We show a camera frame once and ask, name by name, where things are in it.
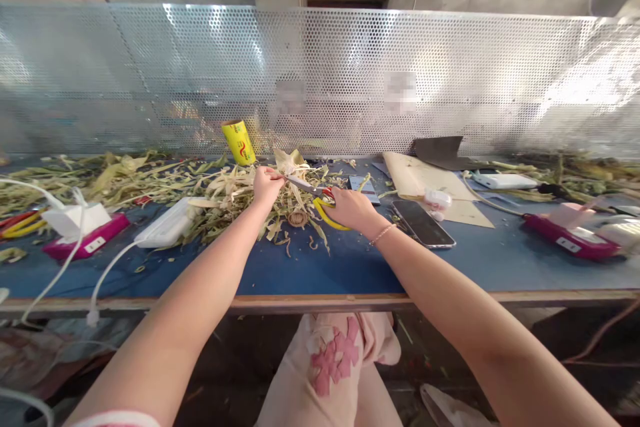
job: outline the leg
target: leg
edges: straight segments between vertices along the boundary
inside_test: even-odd
[[[402,427],[398,412],[375,365],[362,367],[355,427]]]
[[[400,344],[384,313],[305,314],[256,425],[352,426],[362,366],[399,358]]]

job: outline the wooden table edge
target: wooden table edge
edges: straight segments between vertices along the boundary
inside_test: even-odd
[[[640,296],[640,289],[628,290],[547,290],[529,292],[490,292],[501,304],[513,307],[570,307],[592,306],[622,302]],[[156,298],[108,298],[98,306],[106,316],[127,312],[145,312]],[[32,299],[7,299],[0,304],[0,317],[16,318]],[[31,318],[51,316],[84,316],[89,306],[86,298],[48,298],[41,300]],[[237,296],[229,314],[300,314],[303,312],[363,312],[412,308],[413,301],[406,294],[367,295],[294,295],[294,296]]]

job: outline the metal mesh screen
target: metal mesh screen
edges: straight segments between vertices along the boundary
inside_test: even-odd
[[[587,148],[640,156],[640,22],[214,5],[0,7],[0,145],[220,153]]]

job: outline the blue table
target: blue table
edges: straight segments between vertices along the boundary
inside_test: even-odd
[[[331,166],[332,171],[340,169],[345,174],[370,172],[378,193],[389,189],[385,187],[389,179],[370,161],[359,160],[357,171],[342,162]],[[377,209],[389,216],[391,202],[396,199],[395,195],[388,195]],[[640,291],[640,271],[623,260],[596,263],[575,258],[523,230],[520,218],[482,203],[477,205],[495,229],[445,221],[443,226],[457,246],[437,254],[499,301],[527,306],[590,304],[630,298]],[[82,315],[105,266],[163,208],[149,205],[127,211],[132,225],[92,258],[73,262],[34,314]],[[551,204],[528,203],[519,209],[540,214],[551,208]],[[388,310],[411,304],[387,263],[363,236],[324,225],[331,247],[329,257],[313,228],[286,228],[292,237],[292,258],[287,257],[285,246],[266,240],[257,243],[232,305],[234,312]],[[309,235],[319,243],[315,251],[309,248]],[[59,269],[40,251],[40,246],[31,245],[33,238],[12,240],[6,245],[21,247],[29,255],[15,264],[0,266],[0,287],[11,290],[10,298],[0,306],[4,316],[19,315]],[[148,309],[201,249],[194,243],[154,253],[139,248],[129,250],[102,285],[99,305],[112,311]],[[145,269],[136,274],[140,266]]]

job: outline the hand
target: hand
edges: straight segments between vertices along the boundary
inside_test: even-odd
[[[375,211],[364,193],[355,190],[331,189],[335,198],[335,208],[325,208],[331,219],[345,227],[361,232],[369,240],[389,225],[389,220]]]
[[[274,169],[258,167],[253,180],[253,201],[271,207],[283,185],[285,178]]]

